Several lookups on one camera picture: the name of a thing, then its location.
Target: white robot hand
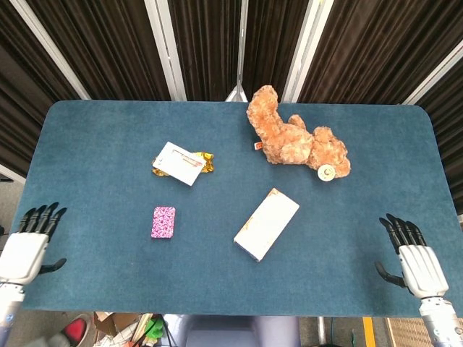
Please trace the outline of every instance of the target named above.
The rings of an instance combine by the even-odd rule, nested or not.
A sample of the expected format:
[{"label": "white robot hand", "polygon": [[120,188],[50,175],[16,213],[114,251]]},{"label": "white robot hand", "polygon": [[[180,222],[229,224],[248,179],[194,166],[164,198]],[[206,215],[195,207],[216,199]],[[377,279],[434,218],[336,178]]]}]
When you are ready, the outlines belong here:
[{"label": "white robot hand", "polygon": [[17,233],[8,238],[1,254],[0,283],[26,285],[38,274],[56,271],[64,265],[65,259],[55,265],[42,265],[46,247],[66,212],[62,208],[51,217],[56,207],[58,202],[33,208],[24,215]]},{"label": "white robot hand", "polygon": [[60,209],[52,217],[58,202],[29,210],[12,234],[0,256],[0,347],[7,343],[14,316],[24,300],[23,286],[42,273],[61,268],[66,259],[54,265],[42,265],[46,247],[59,219],[66,212]]},{"label": "white robot hand", "polygon": [[388,231],[404,277],[391,275],[380,262],[375,263],[376,270],[387,282],[408,288],[421,299],[420,314],[434,346],[462,347],[463,328],[451,302],[443,299],[449,285],[436,254],[415,224],[390,214],[386,217],[388,220],[379,218],[379,221]]}]

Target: floor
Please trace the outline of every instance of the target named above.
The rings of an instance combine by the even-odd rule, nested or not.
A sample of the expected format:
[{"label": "floor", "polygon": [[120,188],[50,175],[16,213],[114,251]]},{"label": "floor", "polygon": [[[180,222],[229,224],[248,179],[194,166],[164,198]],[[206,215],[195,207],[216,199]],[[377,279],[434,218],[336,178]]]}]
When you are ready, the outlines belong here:
[{"label": "floor", "polygon": [[[0,252],[3,249],[11,223],[20,201],[23,185],[12,183],[0,183],[0,225],[5,227],[6,234],[1,237]],[[61,330],[72,318],[82,312],[47,312],[47,311],[21,311],[17,315],[7,347],[22,347],[26,343],[41,336],[51,337]],[[333,339],[331,340],[331,322],[334,324]],[[365,346],[365,334],[362,318],[336,317],[325,318],[327,342],[333,341],[339,346]],[[383,318],[374,318],[373,327],[377,346],[390,346],[387,329]],[[300,319],[302,347],[318,344],[317,319],[314,317],[302,317]],[[94,328],[91,329],[82,347],[93,345],[95,336]]]}]

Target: metal pole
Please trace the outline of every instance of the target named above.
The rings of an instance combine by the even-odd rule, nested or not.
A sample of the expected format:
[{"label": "metal pole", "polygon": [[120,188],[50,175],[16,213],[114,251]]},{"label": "metal pole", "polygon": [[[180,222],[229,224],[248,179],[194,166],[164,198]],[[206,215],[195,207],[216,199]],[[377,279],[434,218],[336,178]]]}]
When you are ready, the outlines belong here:
[{"label": "metal pole", "polygon": [[243,80],[243,64],[245,62],[246,46],[246,25],[247,25],[247,5],[248,0],[241,1],[241,17],[239,20],[239,45],[238,45],[238,71],[237,71],[237,94],[235,100],[239,101],[241,95],[241,83]]},{"label": "metal pole", "polygon": [[318,343],[321,345],[326,344],[326,335],[325,335],[325,318],[317,317],[318,320]]}]

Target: white card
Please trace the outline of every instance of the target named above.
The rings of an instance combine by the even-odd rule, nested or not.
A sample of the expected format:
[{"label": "white card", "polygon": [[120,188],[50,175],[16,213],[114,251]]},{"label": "white card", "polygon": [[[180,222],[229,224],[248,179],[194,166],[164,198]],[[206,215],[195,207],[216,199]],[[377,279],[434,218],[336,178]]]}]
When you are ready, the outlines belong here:
[{"label": "white card", "polygon": [[183,183],[192,186],[205,165],[205,160],[183,148],[167,142],[153,163],[154,168],[164,171]]},{"label": "white card", "polygon": [[296,202],[273,188],[233,241],[259,262],[298,209]]}]

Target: brown curtain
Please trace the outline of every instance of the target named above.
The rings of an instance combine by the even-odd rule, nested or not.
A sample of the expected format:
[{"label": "brown curtain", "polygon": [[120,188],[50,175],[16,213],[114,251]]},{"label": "brown curtain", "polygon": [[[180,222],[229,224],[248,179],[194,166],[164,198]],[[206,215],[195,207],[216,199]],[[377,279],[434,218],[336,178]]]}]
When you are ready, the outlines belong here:
[{"label": "brown curtain", "polygon": [[463,60],[418,102],[430,115],[458,214],[463,214]]},{"label": "brown curtain", "polygon": [[308,2],[249,1],[242,83],[248,99],[262,85],[273,85],[281,98]]},{"label": "brown curtain", "polygon": [[188,100],[223,101],[237,83],[240,0],[169,0]]},{"label": "brown curtain", "polygon": [[461,39],[461,0],[335,1],[299,102],[402,103]]},{"label": "brown curtain", "polygon": [[170,100],[143,0],[28,0],[94,99]]},{"label": "brown curtain", "polygon": [[0,164],[25,176],[50,106],[79,97],[9,1],[0,21]]}]

